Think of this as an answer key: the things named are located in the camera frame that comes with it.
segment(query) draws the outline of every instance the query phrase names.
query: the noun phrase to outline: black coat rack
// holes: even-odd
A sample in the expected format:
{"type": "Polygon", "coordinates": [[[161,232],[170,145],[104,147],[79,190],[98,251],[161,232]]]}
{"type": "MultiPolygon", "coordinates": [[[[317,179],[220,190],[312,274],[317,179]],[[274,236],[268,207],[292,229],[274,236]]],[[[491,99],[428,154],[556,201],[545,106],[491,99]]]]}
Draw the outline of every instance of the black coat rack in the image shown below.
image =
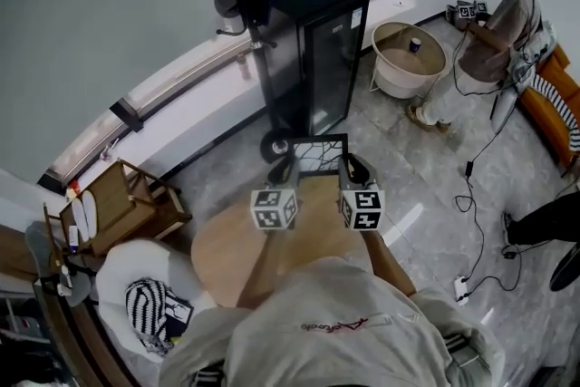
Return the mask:
{"type": "Polygon", "coordinates": [[[250,46],[256,57],[256,68],[258,78],[264,93],[266,101],[266,110],[272,126],[266,136],[262,139],[260,144],[260,151],[264,159],[268,162],[273,162],[282,157],[288,150],[287,140],[293,136],[293,133],[280,124],[280,119],[275,110],[275,95],[272,87],[272,81],[267,68],[265,46],[276,47],[275,44],[266,43],[257,29],[257,20],[253,16],[253,11],[248,8],[252,0],[237,0],[237,9],[242,17],[244,28],[242,31],[230,33],[221,29],[217,30],[218,34],[226,35],[241,35],[246,29],[250,33],[250,46]]]}

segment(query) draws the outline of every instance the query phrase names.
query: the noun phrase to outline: sneaker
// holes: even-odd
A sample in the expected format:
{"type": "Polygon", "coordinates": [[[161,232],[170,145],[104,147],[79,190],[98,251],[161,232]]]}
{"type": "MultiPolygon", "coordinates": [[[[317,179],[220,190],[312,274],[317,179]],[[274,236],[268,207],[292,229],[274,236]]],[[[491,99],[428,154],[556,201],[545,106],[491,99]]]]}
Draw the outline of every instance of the sneaker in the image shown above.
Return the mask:
{"type": "Polygon", "coordinates": [[[407,115],[407,118],[411,120],[412,123],[416,124],[424,131],[433,131],[433,129],[435,128],[435,124],[433,125],[425,124],[423,121],[419,119],[419,117],[417,116],[417,107],[415,107],[414,105],[409,105],[407,107],[407,110],[405,111],[405,114],[407,115]]]}
{"type": "Polygon", "coordinates": [[[447,131],[450,130],[451,123],[450,122],[440,122],[440,121],[437,121],[435,123],[435,126],[437,127],[437,130],[439,132],[445,134],[447,131]]]}
{"type": "Polygon", "coordinates": [[[501,227],[502,227],[502,229],[504,231],[504,242],[508,246],[511,245],[511,242],[509,242],[508,230],[509,230],[509,227],[511,226],[511,223],[513,221],[514,221],[514,219],[506,211],[504,211],[501,214],[501,227]]]}

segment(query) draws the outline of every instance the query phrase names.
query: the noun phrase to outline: brown leather couch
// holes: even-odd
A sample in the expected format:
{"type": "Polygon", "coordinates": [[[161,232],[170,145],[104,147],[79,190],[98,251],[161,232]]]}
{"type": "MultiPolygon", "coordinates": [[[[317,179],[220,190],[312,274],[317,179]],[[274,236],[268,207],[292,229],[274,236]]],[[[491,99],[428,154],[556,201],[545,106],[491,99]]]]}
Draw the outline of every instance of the brown leather couch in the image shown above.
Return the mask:
{"type": "MultiPolygon", "coordinates": [[[[580,121],[580,87],[565,69],[570,60],[560,45],[541,63],[538,74],[552,83],[565,100],[570,111],[580,121]]],[[[580,155],[568,149],[568,128],[550,101],[538,92],[527,89],[519,98],[537,127],[546,136],[560,162],[569,168],[580,155]]]]}

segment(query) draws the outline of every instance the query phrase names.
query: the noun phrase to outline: white tub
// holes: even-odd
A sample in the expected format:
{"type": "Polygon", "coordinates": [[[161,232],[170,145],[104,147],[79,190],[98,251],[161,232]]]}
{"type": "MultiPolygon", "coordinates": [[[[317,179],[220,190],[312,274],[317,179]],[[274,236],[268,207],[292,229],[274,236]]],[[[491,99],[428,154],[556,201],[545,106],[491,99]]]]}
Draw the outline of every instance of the white tub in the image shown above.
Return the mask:
{"type": "Polygon", "coordinates": [[[372,48],[377,53],[377,59],[372,72],[371,91],[378,88],[399,99],[421,95],[447,64],[447,56],[437,40],[413,24],[380,24],[372,32],[372,48]],[[421,41],[416,53],[409,50],[413,37],[421,41]]]}

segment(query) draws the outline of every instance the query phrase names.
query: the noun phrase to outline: white power strip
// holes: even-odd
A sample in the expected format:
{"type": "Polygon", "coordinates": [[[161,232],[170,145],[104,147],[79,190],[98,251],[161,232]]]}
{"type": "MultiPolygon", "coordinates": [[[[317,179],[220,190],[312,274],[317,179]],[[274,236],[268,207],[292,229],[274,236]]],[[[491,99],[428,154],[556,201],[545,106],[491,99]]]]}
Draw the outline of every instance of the white power strip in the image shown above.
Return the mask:
{"type": "MultiPolygon", "coordinates": [[[[463,281],[465,277],[464,276],[459,276],[457,279],[455,279],[455,281],[453,282],[453,286],[455,287],[455,300],[459,300],[460,297],[464,296],[467,292],[468,292],[468,285],[463,281]]],[[[461,298],[461,300],[458,301],[459,306],[463,306],[464,304],[466,304],[469,301],[469,297],[463,297],[461,298]]]]}

